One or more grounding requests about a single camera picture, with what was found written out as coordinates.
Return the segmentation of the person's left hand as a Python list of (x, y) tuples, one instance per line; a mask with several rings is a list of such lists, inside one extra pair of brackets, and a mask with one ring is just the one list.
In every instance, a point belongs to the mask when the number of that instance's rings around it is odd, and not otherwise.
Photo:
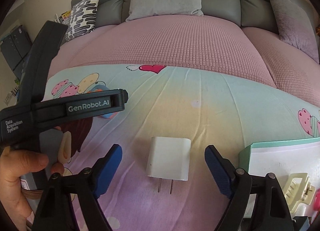
[(27, 218), (32, 214), (27, 199), (21, 192), (20, 177), (47, 167), (46, 154), (12, 150), (7, 146), (1, 154), (1, 203), (18, 230), (27, 229)]

